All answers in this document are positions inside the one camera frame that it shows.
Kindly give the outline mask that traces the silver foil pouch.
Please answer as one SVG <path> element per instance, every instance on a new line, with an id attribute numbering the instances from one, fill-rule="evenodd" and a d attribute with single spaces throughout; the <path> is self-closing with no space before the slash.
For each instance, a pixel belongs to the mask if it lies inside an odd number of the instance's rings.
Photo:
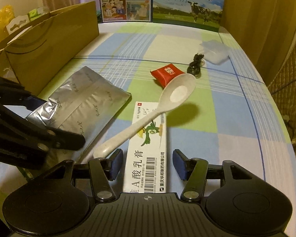
<path id="1" fill-rule="evenodd" d="M 82 148 L 73 152 L 61 149 L 50 157 L 52 162 L 62 158 L 80 161 L 98 134 L 130 98 L 131 93 L 85 66 L 72 74 L 26 119 L 39 127 L 83 135 L 85 144 Z"/>

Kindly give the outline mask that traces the white parrot ointment box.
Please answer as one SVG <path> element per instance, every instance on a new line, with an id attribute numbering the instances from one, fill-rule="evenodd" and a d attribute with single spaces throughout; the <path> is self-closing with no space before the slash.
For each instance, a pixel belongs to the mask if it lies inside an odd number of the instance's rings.
<path id="1" fill-rule="evenodd" d="M 124 193 L 165 193 L 167 169 L 167 127 L 163 113 L 129 140 Z"/>

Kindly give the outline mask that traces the beige plastic spoon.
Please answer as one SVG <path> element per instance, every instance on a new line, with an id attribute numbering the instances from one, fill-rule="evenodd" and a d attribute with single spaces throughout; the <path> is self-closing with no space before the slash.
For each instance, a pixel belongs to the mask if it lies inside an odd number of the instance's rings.
<path id="1" fill-rule="evenodd" d="M 153 119 L 181 106 L 193 93 L 195 87 L 196 78 L 189 73 L 184 73 L 173 78 L 162 91 L 157 108 L 95 148 L 93 158 L 106 158 Z"/>

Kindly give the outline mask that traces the red snack packet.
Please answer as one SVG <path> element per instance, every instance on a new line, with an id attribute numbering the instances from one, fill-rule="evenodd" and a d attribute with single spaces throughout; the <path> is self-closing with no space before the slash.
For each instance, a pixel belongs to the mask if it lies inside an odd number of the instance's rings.
<path id="1" fill-rule="evenodd" d="M 165 88 L 171 82 L 171 80 L 173 80 L 173 78 L 181 74 L 184 74 L 183 71 L 178 69 L 173 64 L 168 64 L 159 69 L 151 71 L 150 73 L 157 80 L 157 82 L 162 86 L 162 88 Z"/>

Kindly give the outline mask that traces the clear plastic container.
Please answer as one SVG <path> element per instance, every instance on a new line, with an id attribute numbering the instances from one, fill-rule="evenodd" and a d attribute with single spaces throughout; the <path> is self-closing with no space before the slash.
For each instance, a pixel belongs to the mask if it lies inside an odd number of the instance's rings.
<path id="1" fill-rule="evenodd" d="M 220 65 L 229 58 L 229 47 L 217 40 L 204 41 L 199 45 L 199 53 L 207 62 Z"/>

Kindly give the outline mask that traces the brown cardboard box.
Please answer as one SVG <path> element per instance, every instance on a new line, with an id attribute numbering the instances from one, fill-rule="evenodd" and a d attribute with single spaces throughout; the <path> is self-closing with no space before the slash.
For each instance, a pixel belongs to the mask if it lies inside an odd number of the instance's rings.
<path id="1" fill-rule="evenodd" d="M 52 11 L 0 42 L 0 76 L 38 95 L 98 36 L 94 1 Z"/>

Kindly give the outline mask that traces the checked blue green tablecloth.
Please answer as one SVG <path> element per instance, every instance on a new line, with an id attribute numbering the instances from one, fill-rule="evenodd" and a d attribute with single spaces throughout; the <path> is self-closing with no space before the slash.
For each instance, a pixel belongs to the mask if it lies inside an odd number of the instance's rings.
<path id="1" fill-rule="evenodd" d="M 199 78 L 201 42 L 224 34 L 153 23 L 105 23 L 41 96 L 48 121 L 77 133 L 55 147 L 5 120 L 32 148 L 0 158 L 11 190 L 0 236 L 296 236 L 296 158 L 265 83 L 240 48 Z"/>

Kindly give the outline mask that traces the yellow plastic bag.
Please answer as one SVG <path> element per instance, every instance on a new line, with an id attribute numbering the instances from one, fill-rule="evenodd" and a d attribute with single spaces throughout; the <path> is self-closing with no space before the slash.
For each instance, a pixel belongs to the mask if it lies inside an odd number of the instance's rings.
<path id="1" fill-rule="evenodd" d="M 0 9 L 0 42 L 9 35 L 6 26 L 14 18 L 14 9 L 11 5 L 6 5 Z"/>

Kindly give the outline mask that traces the green tissue packs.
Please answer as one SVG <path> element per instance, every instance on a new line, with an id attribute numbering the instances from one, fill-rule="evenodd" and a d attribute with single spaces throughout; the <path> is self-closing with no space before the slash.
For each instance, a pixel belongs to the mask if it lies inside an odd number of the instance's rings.
<path id="1" fill-rule="evenodd" d="M 49 13 L 50 10 L 48 7 L 38 7 L 28 12 L 28 18 L 32 22 L 33 20 Z"/>

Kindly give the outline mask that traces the chair with quilted cover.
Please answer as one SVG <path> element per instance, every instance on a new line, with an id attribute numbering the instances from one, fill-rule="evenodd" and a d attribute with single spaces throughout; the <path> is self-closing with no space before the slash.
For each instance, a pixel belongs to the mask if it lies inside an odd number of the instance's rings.
<path id="1" fill-rule="evenodd" d="M 268 90 L 285 122 L 291 143 L 296 146 L 296 42 Z"/>

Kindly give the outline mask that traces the dark blue milk carton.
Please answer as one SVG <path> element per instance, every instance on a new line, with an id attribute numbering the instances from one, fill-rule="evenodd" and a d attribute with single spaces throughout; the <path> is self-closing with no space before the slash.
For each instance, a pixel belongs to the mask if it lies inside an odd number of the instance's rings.
<path id="1" fill-rule="evenodd" d="M 100 5 L 104 23 L 151 21 L 151 0 L 100 0 Z"/>

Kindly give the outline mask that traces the brown thick curtain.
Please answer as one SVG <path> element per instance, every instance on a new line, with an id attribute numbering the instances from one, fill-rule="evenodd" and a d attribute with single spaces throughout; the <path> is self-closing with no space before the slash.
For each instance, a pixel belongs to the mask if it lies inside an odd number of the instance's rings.
<path id="1" fill-rule="evenodd" d="M 225 0 L 222 26 L 270 84 L 296 33 L 296 0 Z"/>

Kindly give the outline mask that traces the light blue milk carton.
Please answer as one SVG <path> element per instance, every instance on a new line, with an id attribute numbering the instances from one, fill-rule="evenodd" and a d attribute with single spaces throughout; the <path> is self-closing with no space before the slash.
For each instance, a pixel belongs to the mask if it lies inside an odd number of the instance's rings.
<path id="1" fill-rule="evenodd" d="M 225 0 L 152 0 L 152 21 L 217 32 L 224 2 Z"/>

